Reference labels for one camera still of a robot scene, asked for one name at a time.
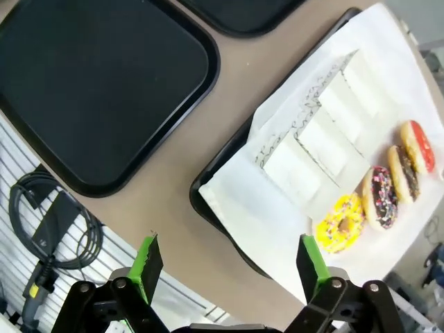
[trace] red frosted donut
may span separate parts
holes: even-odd
[[[401,139],[413,162],[415,171],[418,173],[432,172],[435,167],[435,155],[421,125],[414,120],[403,123]]]

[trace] yellow frosted donut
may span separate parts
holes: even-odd
[[[361,198],[353,193],[342,196],[315,230],[316,241],[328,253],[338,253],[350,247],[364,228]]]

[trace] table surface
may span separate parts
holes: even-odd
[[[14,2],[0,3],[0,13]],[[230,241],[199,217],[190,205],[189,187],[328,28],[348,8],[365,9],[375,1],[308,0],[274,31],[253,39],[221,35],[173,2],[216,40],[221,54],[219,79],[121,191],[100,199],[76,196],[135,248],[157,232],[165,271],[202,297],[245,322],[284,329],[302,303],[254,272]],[[444,110],[431,73],[419,52],[414,53],[438,108]]]

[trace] screw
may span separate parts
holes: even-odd
[[[117,280],[116,282],[117,288],[124,288],[126,286],[126,281],[124,279]]]
[[[333,280],[332,285],[334,288],[341,288],[342,287],[342,283],[339,280]]]
[[[376,291],[379,291],[379,287],[377,286],[377,284],[372,283],[370,285],[370,290],[373,291],[373,292],[376,292]]]
[[[89,290],[89,285],[87,283],[83,283],[80,285],[80,292],[86,293]]]

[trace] empty black tray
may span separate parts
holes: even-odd
[[[358,8],[351,8],[347,10],[344,15],[341,16],[339,21],[331,27],[331,29],[321,38],[321,40],[316,44],[314,48],[293,68],[291,73],[275,88],[275,91],[287,80],[287,78],[313,53],[315,50],[322,45],[331,35],[338,31],[342,26],[344,26],[348,20],[352,17],[358,15],[361,12]],[[214,227],[216,227],[220,232],[227,236],[233,243],[237,252],[241,257],[259,274],[268,277],[269,276],[254,263],[241,249],[238,247],[234,239],[228,234],[225,227],[217,218],[216,214],[213,213],[211,208],[207,205],[205,200],[199,193],[200,186],[206,184],[213,175],[247,142],[248,133],[250,131],[251,123],[253,121],[253,115],[238,129],[238,131],[232,136],[232,138],[227,142],[227,144],[218,152],[215,158],[202,170],[202,172],[197,176],[197,178],[191,184],[189,190],[189,199],[194,210],[196,210],[199,215],[201,215],[205,220],[210,222]]]
[[[273,30],[306,0],[179,0],[218,31],[257,37]]]
[[[21,0],[0,25],[0,108],[85,196],[124,186],[218,73],[213,39],[164,0]]]

